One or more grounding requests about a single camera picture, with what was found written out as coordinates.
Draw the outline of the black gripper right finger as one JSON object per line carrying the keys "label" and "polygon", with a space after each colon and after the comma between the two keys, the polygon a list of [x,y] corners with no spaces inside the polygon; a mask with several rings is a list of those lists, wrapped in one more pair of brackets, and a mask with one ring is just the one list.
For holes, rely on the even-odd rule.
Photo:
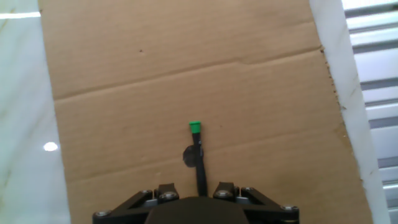
{"label": "black gripper right finger", "polygon": [[253,187],[239,188],[232,182],[220,182],[213,198],[232,202],[242,208],[249,223],[300,223],[300,210],[297,206],[279,205]]}

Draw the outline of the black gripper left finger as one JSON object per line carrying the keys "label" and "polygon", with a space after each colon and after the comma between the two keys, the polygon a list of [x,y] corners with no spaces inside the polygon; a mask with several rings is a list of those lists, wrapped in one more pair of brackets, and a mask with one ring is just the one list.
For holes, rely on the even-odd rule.
{"label": "black gripper left finger", "polygon": [[154,207],[179,198],[174,184],[159,185],[154,190],[141,190],[112,210],[95,212],[92,215],[92,224],[145,223]]}

